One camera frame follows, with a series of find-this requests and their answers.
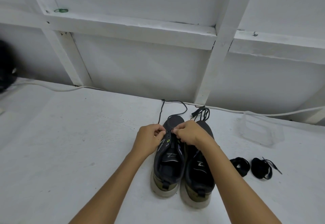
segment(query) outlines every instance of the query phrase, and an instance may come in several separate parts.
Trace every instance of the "shoe sole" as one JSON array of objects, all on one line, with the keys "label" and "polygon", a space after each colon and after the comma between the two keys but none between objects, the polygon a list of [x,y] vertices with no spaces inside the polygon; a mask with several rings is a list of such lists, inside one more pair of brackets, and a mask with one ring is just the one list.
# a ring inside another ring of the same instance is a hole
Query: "shoe sole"
[{"label": "shoe sole", "polygon": [[176,185],[176,187],[169,191],[163,191],[158,188],[158,186],[155,183],[155,180],[153,179],[153,169],[151,170],[151,176],[150,176],[150,187],[151,190],[156,193],[160,197],[171,197],[176,194],[179,188],[179,183]]},{"label": "shoe sole", "polygon": [[211,200],[211,195],[204,202],[195,202],[187,194],[185,184],[186,184],[185,179],[182,179],[181,186],[180,186],[180,195],[181,195],[181,199],[183,200],[184,203],[186,203],[188,206],[190,206],[194,209],[203,209],[209,205],[210,200]]}]

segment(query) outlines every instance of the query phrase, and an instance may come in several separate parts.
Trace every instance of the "shoe tongue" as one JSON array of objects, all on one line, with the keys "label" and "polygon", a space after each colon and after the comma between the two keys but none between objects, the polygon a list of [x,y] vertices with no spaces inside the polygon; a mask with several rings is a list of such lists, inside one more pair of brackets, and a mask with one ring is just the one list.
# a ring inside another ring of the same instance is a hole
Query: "shoe tongue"
[{"label": "shoe tongue", "polygon": [[209,167],[201,151],[198,150],[192,163],[194,170],[202,171],[206,174],[208,173]]},{"label": "shoe tongue", "polygon": [[164,155],[161,158],[162,162],[169,162],[169,161],[175,161],[179,162],[177,159],[177,150],[175,146],[170,146],[167,151],[164,153]]}]

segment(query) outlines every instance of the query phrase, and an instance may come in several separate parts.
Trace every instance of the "shoelace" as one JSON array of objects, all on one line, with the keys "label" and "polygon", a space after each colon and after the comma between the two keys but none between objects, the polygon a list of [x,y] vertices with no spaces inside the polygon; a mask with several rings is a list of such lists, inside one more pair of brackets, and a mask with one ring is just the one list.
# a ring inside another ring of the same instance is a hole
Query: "shoelace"
[{"label": "shoelace", "polygon": [[260,160],[258,158],[254,158],[252,160],[252,173],[253,175],[258,179],[270,179],[272,178],[272,167],[268,162],[270,162],[275,170],[277,170],[280,174],[280,170],[274,165],[273,162],[270,160],[266,160],[264,157],[262,157],[263,160]]},{"label": "shoelace", "polygon": [[242,177],[246,176],[251,168],[249,162],[242,157],[236,157],[235,159],[231,159],[230,162],[234,165],[235,169]]},{"label": "shoelace", "polygon": [[186,108],[186,110],[185,110],[183,113],[177,113],[177,114],[172,114],[172,115],[168,116],[168,118],[167,118],[167,124],[168,124],[168,125],[169,125],[168,120],[169,120],[171,117],[176,116],[176,115],[184,114],[184,113],[186,113],[186,111],[187,111],[187,106],[185,105],[184,102],[177,101],[177,100],[175,100],[175,101],[166,101],[165,99],[161,99],[161,100],[162,100],[162,106],[161,106],[161,110],[160,110],[160,114],[159,114],[158,124],[160,123],[161,113],[162,113],[162,111],[163,111],[163,107],[164,107],[165,102],[179,102],[179,103],[183,104],[184,107]]},{"label": "shoelace", "polygon": [[208,109],[205,106],[199,107],[195,112],[192,113],[191,119],[193,119],[195,117],[195,119],[194,119],[194,121],[195,121],[199,114],[201,114],[200,120],[207,121],[210,117],[210,109]]}]

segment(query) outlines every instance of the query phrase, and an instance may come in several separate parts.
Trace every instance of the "dark gray sneaker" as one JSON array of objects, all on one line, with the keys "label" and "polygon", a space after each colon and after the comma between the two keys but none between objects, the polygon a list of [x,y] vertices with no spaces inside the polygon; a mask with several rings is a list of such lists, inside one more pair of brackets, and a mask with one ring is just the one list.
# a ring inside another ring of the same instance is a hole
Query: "dark gray sneaker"
[{"label": "dark gray sneaker", "polygon": [[179,187],[185,170],[184,143],[171,130],[184,119],[174,115],[164,123],[166,134],[161,140],[154,159],[150,186],[160,197],[173,196]]},{"label": "dark gray sneaker", "polygon": [[[205,121],[199,120],[197,123],[213,137]],[[205,208],[210,203],[214,186],[214,179],[202,152],[194,145],[187,146],[187,161],[180,190],[182,200],[193,208]]]}]

